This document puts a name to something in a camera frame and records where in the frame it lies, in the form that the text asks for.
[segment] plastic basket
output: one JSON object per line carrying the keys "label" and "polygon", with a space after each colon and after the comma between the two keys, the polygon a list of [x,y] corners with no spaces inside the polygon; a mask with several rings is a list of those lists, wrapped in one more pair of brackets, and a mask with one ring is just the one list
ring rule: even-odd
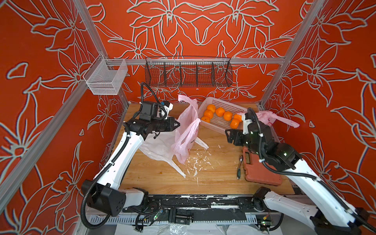
{"label": "plastic basket", "polygon": [[127,75],[128,67],[125,60],[116,67],[117,70],[114,70],[113,66],[107,65],[106,59],[102,55],[91,65],[83,78],[94,95],[118,94]]}
{"label": "plastic basket", "polygon": [[[220,100],[220,99],[208,97],[204,100],[204,102],[199,107],[199,110],[198,110],[199,118],[202,118],[204,116],[204,112],[206,111],[206,107],[210,104],[214,105],[216,108],[222,107],[222,108],[225,109],[225,111],[232,112],[233,115],[238,113],[238,112],[247,112],[246,108],[240,107],[238,105],[235,105],[235,104],[232,104],[232,103]],[[200,125],[225,135],[224,131],[226,129],[231,129],[230,123],[231,123],[231,121],[226,121],[226,120],[223,119],[223,117],[218,117],[214,113],[214,116],[210,120],[210,123],[207,123],[207,122],[201,120]],[[239,124],[238,128],[243,129],[242,123]]]}

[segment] wire mesh basket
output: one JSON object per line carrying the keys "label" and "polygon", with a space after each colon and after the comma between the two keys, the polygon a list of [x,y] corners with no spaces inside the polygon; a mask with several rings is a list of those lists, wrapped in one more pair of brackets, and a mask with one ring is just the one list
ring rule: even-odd
{"label": "wire mesh basket", "polygon": [[117,95],[127,75],[124,59],[120,66],[108,65],[108,61],[99,55],[83,76],[94,95]]}
{"label": "wire mesh basket", "polygon": [[152,87],[226,87],[232,85],[230,58],[147,57],[145,80]]}

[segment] aluminum frame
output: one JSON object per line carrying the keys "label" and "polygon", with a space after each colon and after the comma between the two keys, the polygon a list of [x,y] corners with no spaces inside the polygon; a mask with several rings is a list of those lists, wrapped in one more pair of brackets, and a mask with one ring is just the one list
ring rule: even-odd
{"label": "aluminum frame", "polygon": [[291,45],[289,46],[286,52],[284,63],[278,67],[276,73],[274,74],[273,78],[271,79],[269,83],[267,90],[265,91],[264,95],[261,97],[260,105],[262,107],[265,107],[265,104],[267,103],[270,96],[272,95],[273,90],[276,87],[278,81],[281,79],[283,73],[289,66],[293,56],[296,53],[296,50],[298,49],[300,43],[302,42],[303,38],[307,34],[309,27],[311,26],[313,20],[317,16],[324,2],[325,0],[315,0],[312,6],[309,8],[309,11],[306,17],[302,21],[302,25],[299,27],[298,32],[296,33],[293,41],[291,42]]}
{"label": "aluminum frame", "polygon": [[[278,58],[229,58],[231,59],[231,64],[283,64],[285,62],[285,58],[278,57]],[[158,59],[158,61],[212,61],[213,59]],[[107,65],[111,66],[119,66],[123,59],[108,59],[106,60]],[[127,65],[145,65],[145,59],[125,59]]]}
{"label": "aluminum frame", "polygon": [[85,81],[77,85],[73,93],[60,107],[46,128],[0,185],[0,214],[16,194],[25,178],[29,175],[87,89]]}
{"label": "aluminum frame", "polygon": [[78,11],[78,14],[80,14],[81,16],[83,24],[85,25],[86,30],[88,31],[98,54],[102,54],[105,59],[108,59],[109,57],[106,48],[103,45],[102,40],[100,39],[99,33],[96,29],[96,26],[94,25],[93,20],[91,19],[84,0],[73,0],[73,3]]}

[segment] orange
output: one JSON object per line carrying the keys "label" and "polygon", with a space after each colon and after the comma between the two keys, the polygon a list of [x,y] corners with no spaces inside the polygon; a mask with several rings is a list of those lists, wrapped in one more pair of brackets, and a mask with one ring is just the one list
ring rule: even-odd
{"label": "orange", "polygon": [[203,116],[203,117],[201,118],[201,120],[203,120],[203,121],[205,121],[205,122],[207,122],[207,123],[210,123],[210,118],[207,117],[207,116]]}
{"label": "orange", "polygon": [[237,118],[232,119],[232,122],[230,123],[230,127],[232,129],[236,129],[238,128],[238,125],[239,125],[239,120]]}
{"label": "orange", "polygon": [[208,105],[206,107],[206,109],[212,111],[213,113],[215,113],[215,106],[214,105]]}
{"label": "orange", "polygon": [[219,107],[218,109],[215,110],[215,113],[216,113],[216,115],[218,117],[223,116],[223,114],[224,114],[224,108]]}
{"label": "orange", "polygon": [[204,116],[207,116],[208,118],[212,119],[213,118],[213,112],[211,110],[206,110],[204,112]]}
{"label": "orange", "polygon": [[241,122],[241,121],[242,121],[242,120],[241,120],[241,116],[240,116],[239,114],[234,114],[234,118],[238,119],[238,120],[239,120],[239,122]]}
{"label": "orange", "polygon": [[224,118],[226,121],[231,121],[231,119],[232,119],[232,112],[229,112],[229,111],[224,112],[224,114],[223,114],[223,118]]}

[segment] plastic bag handle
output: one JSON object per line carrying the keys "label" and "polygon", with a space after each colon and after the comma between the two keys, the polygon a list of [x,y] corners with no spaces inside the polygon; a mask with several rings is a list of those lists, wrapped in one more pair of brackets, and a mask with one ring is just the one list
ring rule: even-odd
{"label": "plastic bag handle", "polygon": [[195,110],[197,111],[199,109],[199,105],[197,104],[197,99],[190,99],[188,96],[184,96],[184,95],[178,95],[177,96],[177,100],[180,102],[180,101],[184,101],[190,105],[192,105]]}
{"label": "plastic bag handle", "polygon": [[273,114],[272,117],[275,118],[275,119],[277,119],[277,120],[279,120],[279,121],[281,121],[281,122],[283,122],[283,123],[286,123],[287,125],[292,126],[294,128],[297,128],[297,127],[300,126],[299,123],[296,123],[296,122],[294,122],[294,121],[292,121],[290,119],[284,118],[284,117],[280,117],[277,114]]}

